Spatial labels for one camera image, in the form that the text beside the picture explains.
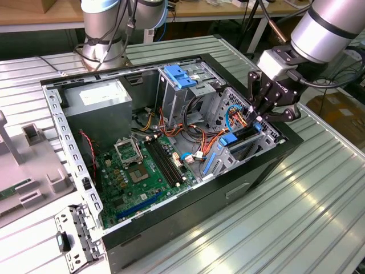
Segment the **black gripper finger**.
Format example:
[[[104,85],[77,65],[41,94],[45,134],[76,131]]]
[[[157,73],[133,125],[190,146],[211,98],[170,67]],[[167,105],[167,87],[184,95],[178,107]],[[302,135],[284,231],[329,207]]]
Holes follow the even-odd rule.
[[[274,112],[274,107],[285,107],[282,112]],[[258,116],[267,122],[291,122],[301,117],[296,103],[288,103],[283,97],[265,96],[257,109]]]
[[[271,79],[266,74],[260,71],[248,73],[247,99],[250,102],[248,125],[251,125],[257,116],[261,116],[268,108],[267,96],[270,90]]]

